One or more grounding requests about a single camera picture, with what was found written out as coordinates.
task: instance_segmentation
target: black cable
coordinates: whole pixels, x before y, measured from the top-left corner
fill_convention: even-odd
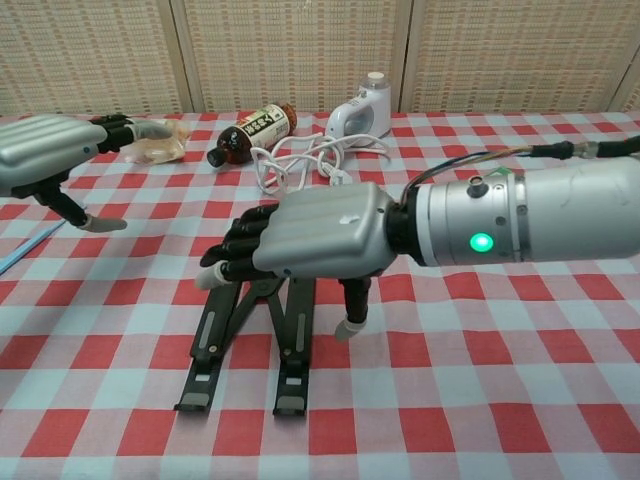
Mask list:
[[[636,152],[640,152],[640,135],[618,142],[600,142],[598,143],[596,157],[626,157]]]
[[[401,203],[402,204],[405,203],[405,201],[407,199],[407,193],[409,192],[409,190],[414,188],[416,185],[421,184],[422,182],[424,182],[428,178],[431,178],[431,177],[437,175],[438,173],[441,173],[441,172],[443,172],[445,170],[448,170],[450,167],[452,167],[453,165],[455,165],[458,162],[461,162],[463,160],[467,160],[468,158],[471,158],[471,157],[477,157],[479,155],[486,155],[486,154],[489,154],[489,153],[492,153],[492,152],[488,152],[488,151],[486,151],[486,152],[474,152],[474,153],[470,153],[468,155],[464,155],[462,157],[451,158],[451,159],[441,163],[440,165],[436,165],[435,167],[432,167],[432,168],[430,168],[428,170],[425,170],[421,174],[416,175],[404,187],[404,190],[402,191]]]
[[[547,157],[566,160],[573,157],[575,145],[572,142],[564,141],[551,145],[534,145],[531,148],[530,157]]]

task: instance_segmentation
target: silver cylindrical arm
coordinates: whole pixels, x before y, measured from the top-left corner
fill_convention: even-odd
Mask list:
[[[630,257],[640,252],[640,162],[423,185],[416,231],[432,266]]]

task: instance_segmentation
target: bottle label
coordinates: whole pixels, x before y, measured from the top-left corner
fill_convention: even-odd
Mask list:
[[[273,146],[291,129],[287,114],[273,104],[244,117],[236,126],[249,136],[252,146],[259,148]]]

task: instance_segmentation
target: bottle cap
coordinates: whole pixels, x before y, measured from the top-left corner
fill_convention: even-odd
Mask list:
[[[221,167],[227,161],[227,152],[220,147],[209,150],[207,152],[207,161],[214,168]]]
[[[382,90],[389,86],[389,80],[382,72],[369,72],[360,85],[371,90]]]

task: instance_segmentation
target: green led light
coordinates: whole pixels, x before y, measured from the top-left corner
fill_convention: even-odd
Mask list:
[[[469,240],[469,245],[476,252],[485,253],[493,248],[493,238],[486,233],[476,233]]]

